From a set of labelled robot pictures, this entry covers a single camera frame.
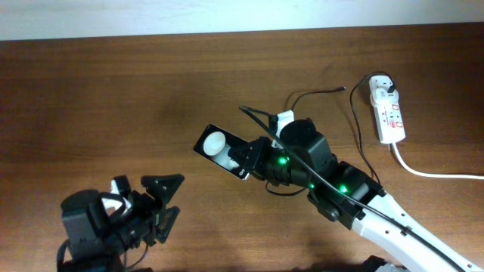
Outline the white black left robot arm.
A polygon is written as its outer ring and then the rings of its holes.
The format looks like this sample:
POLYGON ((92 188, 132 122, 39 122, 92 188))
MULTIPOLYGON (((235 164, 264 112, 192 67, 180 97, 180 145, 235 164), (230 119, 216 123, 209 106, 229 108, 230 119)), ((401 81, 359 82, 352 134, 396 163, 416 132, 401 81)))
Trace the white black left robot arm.
POLYGON ((60 205, 67 240, 57 251, 58 271, 129 271, 127 252, 142 243, 149 249, 165 243, 180 208, 167 204, 185 177, 145 175, 145 193, 116 176, 109 192, 89 189, 68 196, 60 205))

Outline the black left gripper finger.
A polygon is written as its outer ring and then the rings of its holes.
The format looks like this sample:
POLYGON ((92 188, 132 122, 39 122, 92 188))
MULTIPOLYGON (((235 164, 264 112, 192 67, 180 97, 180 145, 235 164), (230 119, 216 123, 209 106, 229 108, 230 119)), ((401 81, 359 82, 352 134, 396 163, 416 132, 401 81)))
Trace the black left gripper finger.
POLYGON ((178 206, 173 206, 165 209, 160 214, 160 221, 156 228, 156 239, 160 243, 165 243, 168 239, 170 231, 180 213, 178 206))
POLYGON ((141 185, 149 195, 166 205, 173 198, 184 180, 185 177, 181 174, 163 176, 145 175, 141 177, 141 185))

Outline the black Samsung smartphone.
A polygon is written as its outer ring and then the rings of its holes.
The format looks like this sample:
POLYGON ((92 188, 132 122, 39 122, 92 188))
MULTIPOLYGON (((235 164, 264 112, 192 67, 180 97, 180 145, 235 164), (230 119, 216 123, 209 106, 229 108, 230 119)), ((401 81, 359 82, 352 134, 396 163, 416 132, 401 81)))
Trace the black Samsung smartphone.
POLYGON ((237 135, 214 124, 208 124, 194 145, 194 152, 214 162, 237 178, 246 180, 250 175, 249 172, 228 155, 232 147, 245 144, 247 144, 247 141, 239 138, 237 135))

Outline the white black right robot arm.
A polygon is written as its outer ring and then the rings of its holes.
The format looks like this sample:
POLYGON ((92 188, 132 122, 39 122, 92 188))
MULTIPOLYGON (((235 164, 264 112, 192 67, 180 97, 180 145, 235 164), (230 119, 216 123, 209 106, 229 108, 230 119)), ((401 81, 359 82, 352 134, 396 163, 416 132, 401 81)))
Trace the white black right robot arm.
POLYGON ((259 179, 309 189, 308 200, 321 215, 377 244, 410 271, 482 269, 417 223, 381 184, 339 161, 310 119, 285 125, 279 138, 281 149, 260 137, 228 155, 259 179))

